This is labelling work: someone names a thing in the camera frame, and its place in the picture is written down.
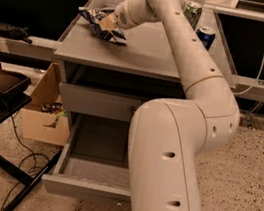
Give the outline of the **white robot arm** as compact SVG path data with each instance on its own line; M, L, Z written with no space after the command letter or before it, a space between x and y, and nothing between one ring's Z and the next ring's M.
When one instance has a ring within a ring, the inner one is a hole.
M232 90L183 13L185 0L126 0L101 28L160 21L185 96L153 99L135 111L128 137L132 211L202 211L195 155L225 145L236 132Z

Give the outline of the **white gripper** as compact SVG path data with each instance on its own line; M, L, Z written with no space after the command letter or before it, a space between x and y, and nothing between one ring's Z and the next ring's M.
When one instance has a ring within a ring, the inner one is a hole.
M131 0L120 3L114 10L114 14L110 14L99 22L102 30L113 31L119 26L121 29L130 29L140 26L140 8L133 6Z

